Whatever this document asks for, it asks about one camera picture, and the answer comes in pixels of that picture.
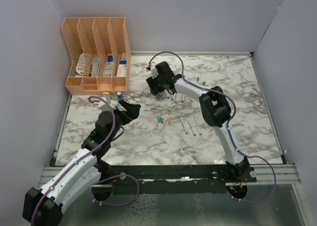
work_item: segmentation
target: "white wall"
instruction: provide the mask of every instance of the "white wall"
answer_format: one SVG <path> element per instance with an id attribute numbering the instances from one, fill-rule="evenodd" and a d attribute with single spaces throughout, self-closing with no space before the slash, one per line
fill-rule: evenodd
<path id="1" fill-rule="evenodd" d="M 55 0 L 66 16 L 125 16 L 134 51 L 254 52 L 282 0 Z"/>
<path id="2" fill-rule="evenodd" d="M 317 222 L 317 2 L 285 0 L 254 54 L 286 157 Z"/>
<path id="3" fill-rule="evenodd" d="M 0 225 L 22 226 L 24 195 L 49 163 L 70 58 L 50 0 L 0 0 Z"/>

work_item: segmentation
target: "test tube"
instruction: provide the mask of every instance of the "test tube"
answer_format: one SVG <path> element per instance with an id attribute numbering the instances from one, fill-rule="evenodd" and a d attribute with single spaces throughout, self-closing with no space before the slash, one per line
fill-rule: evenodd
<path id="1" fill-rule="evenodd" d="M 194 127 L 193 127 L 193 125 L 192 125 L 192 123 L 191 123 L 191 121 L 190 121 L 190 119 L 189 119 L 188 117 L 187 117 L 187 120 L 188 120 L 189 125 L 190 125 L 190 127 L 191 127 L 191 129 L 192 129 L 193 135 L 196 136 L 196 132 L 195 132 L 195 130 L 194 130 Z"/>
<path id="2" fill-rule="evenodd" d="M 180 120 L 182 121 L 184 130 L 185 130 L 185 133 L 188 134 L 188 131 L 187 131 L 187 128 L 186 128 L 186 125 L 185 125 L 185 123 L 184 123 L 184 120 L 183 120 L 182 116 L 180 116 Z"/>
<path id="3" fill-rule="evenodd" d="M 198 121 L 197 121 L 197 117 L 196 117 L 196 116 L 194 116 L 194 122 L 195 122 L 195 125 L 196 125 L 196 128 L 197 128 L 197 130 L 198 130 L 199 135 L 202 135 L 202 132 L 201 132 L 201 130 L 200 130 L 200 128 L 199 128 L 199 125 L 198 125 Z"/>

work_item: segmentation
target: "white label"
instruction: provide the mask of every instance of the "white label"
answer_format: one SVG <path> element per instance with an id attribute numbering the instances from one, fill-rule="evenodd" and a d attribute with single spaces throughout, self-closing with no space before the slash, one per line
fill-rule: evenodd
<path id="1" fill-rule="evenodd" d="M 104 74 L 103 74 L 103 76 L 111 76 L 111 74 L 112 74 L 112 68 L 113 68 L 113 61 L 111 61 L 111 62 L 106 62 L 106 63 L 105 63 L 105 68 L 104 68 Z"/>
<path id="2" fill-rule="evenodd" d="M 127 72 L 127 65 L 119 64 L 117 76 L 126 76 L 126 72 Z"/>

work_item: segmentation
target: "test tube cap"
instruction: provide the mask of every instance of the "test tube cap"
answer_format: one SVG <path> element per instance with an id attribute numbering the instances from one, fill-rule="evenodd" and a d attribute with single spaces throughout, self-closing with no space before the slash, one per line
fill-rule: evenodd
<path id="1" fill-rule="evenodd" d="M 118 97 L 118 99 L 122 99 L 122 93 L 121 93 L 121 91 L 118 91 L 118 92 L 117 92 L 117 97 Z"/>

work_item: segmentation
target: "metal frame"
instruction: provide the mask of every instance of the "metal frame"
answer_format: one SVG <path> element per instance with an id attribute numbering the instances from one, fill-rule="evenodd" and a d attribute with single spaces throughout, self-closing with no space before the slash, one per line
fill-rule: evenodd
<path id="1" fill-rule="evenodd" d="M 284 164 L 272 164 L 274 171 L 276 173 L 277 184 L 299 184 L 301 183 L 301 179 L 297 172 L 297 168 L 295 165 L 284 165 Z M 133 166 L 116 166 L 116 167 L 133 167 Z M 254 171 L 257 174 L 257 182 L 249 182 L 247 185 L 264 185 L 264 184 L 273 184 L 273 175 L 272 170 L 268 165 L 251 165 L 254 168 Z M 39 187 L 49 182 L 52 178 L 54 178 L 64 167 L 44 167 L 39 183 Z"/>

